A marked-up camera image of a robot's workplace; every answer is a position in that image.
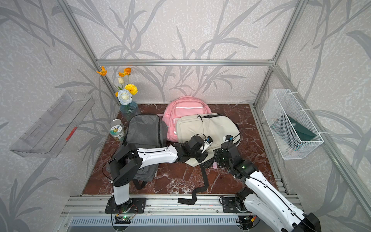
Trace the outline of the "beige backpack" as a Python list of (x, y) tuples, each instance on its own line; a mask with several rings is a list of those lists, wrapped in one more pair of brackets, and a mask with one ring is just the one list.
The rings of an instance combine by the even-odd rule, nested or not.
[(192, 191), (192, 199), (179, 198), (178, 203), (184, 205), (194, 205), (197, 202), (197, 193), (205, 192), (209, 188), (208, 178), (204, 163), (214, 157), (214, 150), (221, 148), (225, 142), (226, 135), (234, 137), (233, 143), (238, 146), (241, 141), (241, 133), (238, 125), (230, 118), (223, 114), (202, 114), (184, 116), (179, 119), (171, 120), (172, 128), (169, 128), (169, 133), (172, 136), (172, 141), (184, 143), (189, 141), (194, 135), (200, 136), (202, 139), (210, 136), (213, 139), (212, 144), (206, 150), (208, 155), (202, 163), (197, 163), (196, 159), (189, 159), (186, 164), (196, 167), (200, 166), (204, 186), (197, 187)]

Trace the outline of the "grey backpack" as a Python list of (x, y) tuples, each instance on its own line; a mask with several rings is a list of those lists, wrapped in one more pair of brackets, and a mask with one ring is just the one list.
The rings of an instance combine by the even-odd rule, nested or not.
[[(129, 155), (125, 156), (128, 149), (125, 147), (129, 145), (129, 148), (163, 148), (166, 149), (167, 143), (167, 131), (168, 127), (164, 121), (160, 119), (158, 115), (152, 114), (140, 114), (134, 116), (128, 123), (128, 129), (124, 136), (124, 141), (121, 147), (112, 157), (113, 161), (109, 163), (110, 172), (113, 180), (114, 190), (129, 190), (128, 184), (115, 187), (114, 181), (119, 177), (120, 170), (128, 163), (130, 158)], [(158, 164), (149, 165), (140, 168), (139, 174), (135, 174), (134, 182), (137, 185), (137, 189), (143, 189), (147, 182), (151, 182), (158, 169)]]

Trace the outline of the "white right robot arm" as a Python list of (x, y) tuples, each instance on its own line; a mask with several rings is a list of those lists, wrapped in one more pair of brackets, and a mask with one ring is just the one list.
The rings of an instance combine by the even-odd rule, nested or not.
[(215, 161), (246, 187), (235, 194), (240, 211), (249, 211), (275, 232), (320, 232), (313, 213), (305, 213), (282, 195), (250, 160), (243, 159), (231, 140), (215, 150)]

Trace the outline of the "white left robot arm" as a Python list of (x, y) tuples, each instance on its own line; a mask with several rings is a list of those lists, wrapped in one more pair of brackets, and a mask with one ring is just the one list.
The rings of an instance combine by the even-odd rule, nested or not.
[(126, 145), (108, 162), (115, 204), (117, 206), (129, 204), (129, 183), (134, 180), (139, 169), (161, 163), (185, 163), (189, 159), (196, 159), (198, 163), (202, 163), (208, 155), (206, 149), (212, 143), (211, 137), (203, 139), (196, 134), (189, 141), (173, 143), (163, 148), (138, 148), (135, 144)]

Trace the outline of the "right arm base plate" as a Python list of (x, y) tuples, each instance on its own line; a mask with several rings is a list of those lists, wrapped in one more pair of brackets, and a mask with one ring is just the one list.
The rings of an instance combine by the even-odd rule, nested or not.
[(220, 196), (219, 203), (222, 205), (224, 213), (239, 213), (234, 197)]

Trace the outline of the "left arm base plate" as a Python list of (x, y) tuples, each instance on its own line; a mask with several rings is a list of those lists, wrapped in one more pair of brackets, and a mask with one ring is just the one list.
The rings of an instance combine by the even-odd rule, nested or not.
[(146, 206), (146, 198), (130, 198), (128, 202), (117, 205), (114, 197), (108, 200), (105, 214), (143, 214)]

